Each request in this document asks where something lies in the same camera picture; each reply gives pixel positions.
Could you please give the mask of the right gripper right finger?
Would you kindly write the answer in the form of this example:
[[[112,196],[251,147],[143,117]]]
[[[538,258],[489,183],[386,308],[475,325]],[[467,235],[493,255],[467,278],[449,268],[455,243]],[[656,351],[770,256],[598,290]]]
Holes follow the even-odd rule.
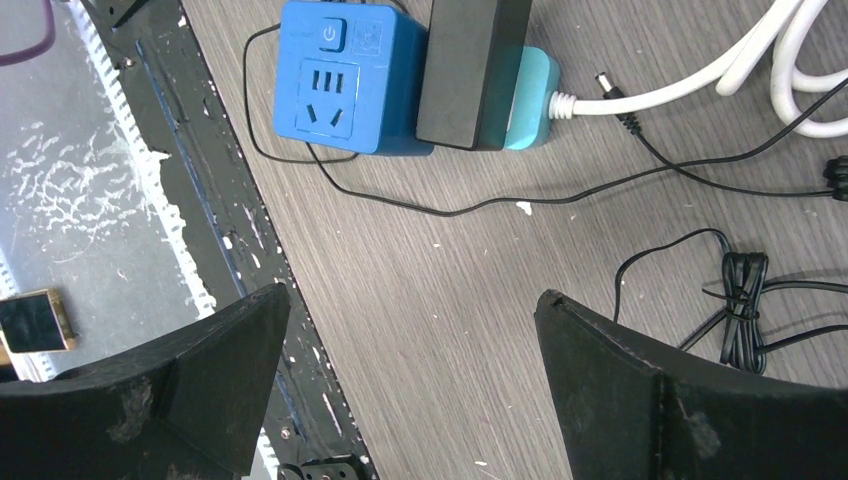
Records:
[[[548,290],[534,314],[577,479],[843,479],[847,394],[721,366]]]

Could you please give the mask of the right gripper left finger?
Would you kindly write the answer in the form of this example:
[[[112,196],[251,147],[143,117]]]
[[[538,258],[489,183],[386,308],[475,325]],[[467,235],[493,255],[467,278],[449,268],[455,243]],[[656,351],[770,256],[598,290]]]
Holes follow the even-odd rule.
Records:
[[[290,300],[268,285],[46,382],[1,387],[5,479],[238,479],[252,468]]]

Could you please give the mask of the black power adapter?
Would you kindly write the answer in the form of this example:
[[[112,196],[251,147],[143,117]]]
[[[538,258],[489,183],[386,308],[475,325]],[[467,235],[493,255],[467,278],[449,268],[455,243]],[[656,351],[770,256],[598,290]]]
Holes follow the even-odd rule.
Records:
[[[432,2],[416,138],[504,148],[531,0]]]

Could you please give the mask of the teal usb power strip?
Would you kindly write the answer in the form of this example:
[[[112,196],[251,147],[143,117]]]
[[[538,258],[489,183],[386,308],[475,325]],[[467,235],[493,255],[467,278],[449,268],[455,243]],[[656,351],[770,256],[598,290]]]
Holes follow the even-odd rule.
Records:
[[[559,86],[561,67],[541,48],[525,45],[516,80],[504,148],[520,151],[547,142],[549,104]]]

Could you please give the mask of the blue cube socket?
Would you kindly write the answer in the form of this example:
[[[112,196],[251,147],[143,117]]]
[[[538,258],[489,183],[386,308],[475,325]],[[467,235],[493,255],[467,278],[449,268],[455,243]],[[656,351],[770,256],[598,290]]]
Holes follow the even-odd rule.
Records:
[[[427,40],[423,25],[389,5],[287,2],[275,133],[366,155],[431,154],[416,137]]]

